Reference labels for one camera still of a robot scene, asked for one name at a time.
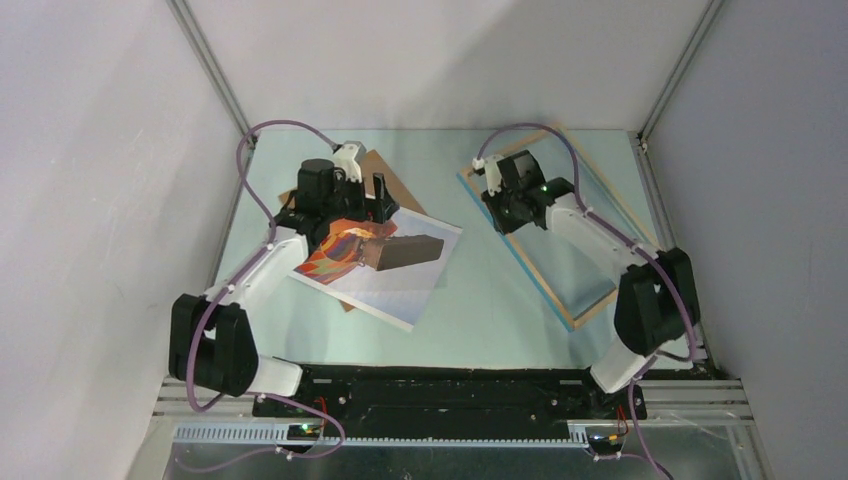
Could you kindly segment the wooden picture frame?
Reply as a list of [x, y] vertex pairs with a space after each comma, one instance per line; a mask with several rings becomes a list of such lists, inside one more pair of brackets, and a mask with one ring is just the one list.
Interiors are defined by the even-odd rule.
[[[526, 150], [546, 179], [580, 184], [594, 212], [642, 243], [659, 245], [631, 136], [623, 130], [568, 130], [552, 124], [501, 134], [486, 131], [471, 153], [506, 157]], [[484, 230], [503, 246], [499, 259], [515, 265], [540, 300], [568, 330], [575, 330], [614, 303], [616, 283], [565, 238], [528, 224], [508, 235]]]

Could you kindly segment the colourful printed photo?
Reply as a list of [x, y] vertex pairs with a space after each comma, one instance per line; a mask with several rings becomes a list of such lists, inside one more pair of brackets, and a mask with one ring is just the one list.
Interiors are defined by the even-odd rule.
[[382, 224], [336, 220], [290, 276], [410, 331], [423, 316], [462, 232], [407, 208]]

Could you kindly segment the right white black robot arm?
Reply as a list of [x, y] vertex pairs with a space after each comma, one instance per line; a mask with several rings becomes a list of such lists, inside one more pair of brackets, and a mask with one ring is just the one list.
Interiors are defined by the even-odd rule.
[[579, 194], [577, 181], [548, 180], [527, 150], [472, 161], [484, 177], [481, 200], [502, 235], [534, 224], [564, 237], [617, 285], [614, 337], [589, 373], [594, 381], [581, 392], [585, 411], [606, 418], [622, 403], [620, 390], [640, 378], [658, 356], [671, 358], [665, 345], [687, 341], [696, 353], [699, 306], [692, 263], [679, 248], [663, 251], [639, 242], [596, 214]]

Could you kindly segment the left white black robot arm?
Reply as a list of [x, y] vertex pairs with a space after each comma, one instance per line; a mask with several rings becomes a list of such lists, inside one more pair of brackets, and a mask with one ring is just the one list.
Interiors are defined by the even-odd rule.
[[367, 186], [356, 160], [308, 159], [284, 207], [256, 251], [201, 295], [183, 294], [173, 304], [168, 371], [187, 390], [219, 395], [277, 395], [292, 416], [316, 403], [315, 388], [301, 380], [296, 363], [259, 354], [249, 314], [261, 307], [296, 267], [307, 261], [339, 220], [384, 224], [400, 206], [383, 173]]

